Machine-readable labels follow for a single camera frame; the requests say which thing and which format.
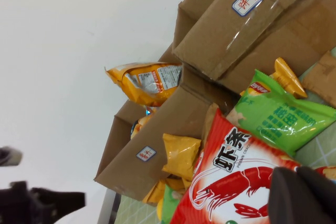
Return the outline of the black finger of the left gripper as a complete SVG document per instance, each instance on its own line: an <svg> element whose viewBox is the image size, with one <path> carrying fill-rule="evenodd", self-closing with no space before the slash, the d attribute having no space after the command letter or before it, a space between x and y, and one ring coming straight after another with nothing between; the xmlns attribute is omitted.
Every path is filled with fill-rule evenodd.
<svg viewBox="0 0 336 224"><path fill-rule="evenodd" d="M80 192L57 192L55 205L58 214L70 214L86 206L85 193Z"/></svg>

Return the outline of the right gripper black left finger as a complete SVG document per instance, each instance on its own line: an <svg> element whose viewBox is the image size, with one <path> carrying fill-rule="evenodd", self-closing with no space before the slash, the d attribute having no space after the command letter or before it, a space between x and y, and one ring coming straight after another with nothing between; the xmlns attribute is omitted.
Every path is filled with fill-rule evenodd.
<svg viewBox="0 0 336 224"><path fill-rule="evenodd" d="M301 185L296 172L275 168L268 199L270 223L298 223L300 215L295 204L299 200Z"/></svg>

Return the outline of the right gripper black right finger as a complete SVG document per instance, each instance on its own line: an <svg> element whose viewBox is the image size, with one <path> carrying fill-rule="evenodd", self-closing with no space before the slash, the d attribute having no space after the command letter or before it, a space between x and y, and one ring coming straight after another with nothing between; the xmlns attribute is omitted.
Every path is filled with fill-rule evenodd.
<svg viewBox="0 0 336 224"><path fill-rule="evenodd" d="M300 168L300 177L317 200L322 214L335 223L335 167Z"/></svg>

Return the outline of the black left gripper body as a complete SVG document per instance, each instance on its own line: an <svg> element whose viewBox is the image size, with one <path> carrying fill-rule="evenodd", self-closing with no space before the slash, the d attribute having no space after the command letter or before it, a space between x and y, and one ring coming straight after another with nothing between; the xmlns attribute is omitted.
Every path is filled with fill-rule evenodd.
<svg viewBox="0 0 336 224"><path fill-rule="evenodd" d="M54 223L53 209L41 203L25 181L1 189L1 223Z"/></svg>

